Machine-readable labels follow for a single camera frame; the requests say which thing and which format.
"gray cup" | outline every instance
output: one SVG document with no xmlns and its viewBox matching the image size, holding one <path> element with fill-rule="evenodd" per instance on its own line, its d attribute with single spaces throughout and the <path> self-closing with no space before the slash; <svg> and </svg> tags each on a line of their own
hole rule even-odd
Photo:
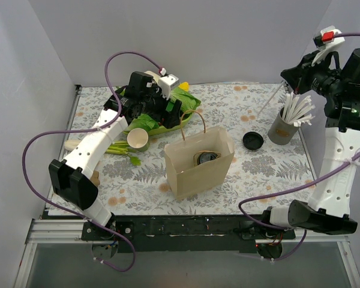
<svg viewBox="0 0 360 288">
<path fill-rule="evenodd" d="M 287 124 L 282 120 L 281 114 L 284 108 L 282 108 L 277 115 L 271 129 L 268 131 L 269 139 L 277 145 L 286 145 L 290 142 L 293 135 L 299 130 L 299 127 Z"/>
</svg>

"green cup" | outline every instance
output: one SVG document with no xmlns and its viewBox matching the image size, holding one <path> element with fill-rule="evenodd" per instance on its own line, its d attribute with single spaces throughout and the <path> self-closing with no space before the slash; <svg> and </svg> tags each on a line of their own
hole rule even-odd
<svg viewBox="0 0 360 288">
<path fill-rule="evenodd" d="M 128 145 L 133 149 L 144 152 L 149 148 L 148 133 L 141 128 L 132 129 L 127 136 Z"/>
</svg>

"paper bag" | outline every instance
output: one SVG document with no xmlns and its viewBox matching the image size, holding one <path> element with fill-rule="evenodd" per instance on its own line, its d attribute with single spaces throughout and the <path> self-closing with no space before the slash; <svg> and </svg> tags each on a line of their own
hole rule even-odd
<svg viewBox="0 0 360 288">
<path fill-rule="evenodd" d="M 181 127 L 183 139 L 164 147 L 167 180 L 177 200 L 222 184 L 235 153 L 228 132 L 223 127 L 206 129 L 203 116 L 196 113 L 203 120 L 204 131 L 185 137 Z M 194 156 L 200 151 L 215 151 L 221 156 L 195 166 Z"/>
</svg>

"floral tablecloth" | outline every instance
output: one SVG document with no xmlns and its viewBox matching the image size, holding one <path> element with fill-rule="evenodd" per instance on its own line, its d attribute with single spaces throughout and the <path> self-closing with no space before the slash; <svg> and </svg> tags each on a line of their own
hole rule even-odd
<svg viewBox="0 0 360 288">
<path fill-rule="evenodd" d="M 302 141 L 297 133 L 290 144 L 278 146 L 267 132 L 282 107 L 286 92 L 280 89 L 270 104 L 257 117 L 257 112 L 278 84 L 221 83 L 191 85 L 190 92 L 202 101 L 198 108 L 207 126 L 223 126 L 235 141 L 235 157 L 223 185 L 182 201 L 173 196 L 166 180 L 165 144 L 181 138 L 180 131 L 150 137 L 151 146 L 138 153 L 141 166 L 134 166 L 123 155 L 105 154 L 97 170 L 100 172 L 99 195 L 104 205 L 116 215 L 167 214 L 240 214 L 238 203 L 253 196 L 283 191 L 312 181 L 313 176 Z M 88 128 L 97 120 L 108 88 L 83 88 L 73 121 L 73 129 Z M 186 134 L 202 129 L 198 115 L 185 126 Z M 242 144 L 248 131 L 260 133 L 265 140 L 258 151 L 249 151 Z M 70 139 L 82 139 L 72 134 Z M 259 214 L 269 205 L 287 205 L 293 199 L 307 201 L 313 188 L 278 198 L 246 203 L 244 209 Z M 64 207 L 73 207 L 53 194 L 52 200 Z M 51 207 L 49 215 L 65 215 Z"/>
</svg>

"white backdrop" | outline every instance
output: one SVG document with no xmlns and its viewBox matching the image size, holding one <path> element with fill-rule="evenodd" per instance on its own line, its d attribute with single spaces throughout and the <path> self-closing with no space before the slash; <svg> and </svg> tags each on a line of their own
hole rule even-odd
<svg viewBox="0 0 360 288">
<path fill-rule="evenodd" d="M 335 25 L 342 32 L 360 32 L 360 0 L 333 0 L 320 23 L 319 29 L 330 25 Z M 352 51 L 359 47 L 360 38 L 346 38 L 346 42 L 339 49 L 341 66 L 346 63 Z M 306 53 L 312 52 L 314 49 L 315 46 L 311 42 Z M 313 95 L 313 101 L 317 107 L 316 118 L 313 119 L 312 126 L 304 127 L 303 132 L 316 173 L 319 174 L 324 156 L 326 118 L 323 108 L 326 100 L 316 93 L 310 92 L 309 94 Z M 350 202 L 350 216 L 359 223 L 356 233 L 350 236 L 350 246 L 360 273 L 360 167 L 358 167 L 353 182 Z"/>
<path fill-rule="evenodd" d="M 29 139 L 64 129 L 74 85 L 27 0 L 0 0 L 0 287 L 12 287 L 32 218 L 44 203 L 26 185 L 22 151 Z M 62 137 L 34 143 L 28 170 L 44 195 L 48 164 L 58 156 Z"/>
<path fill-rule="evenodd" d="M 29 0 L 75 84 L 105 86 L 106 59 L 143 52 L 191 83 L 279 82 L 299 61 L 331 0 Z M 115 84 L 152 69 L 123 56 Z"/>
</svg>

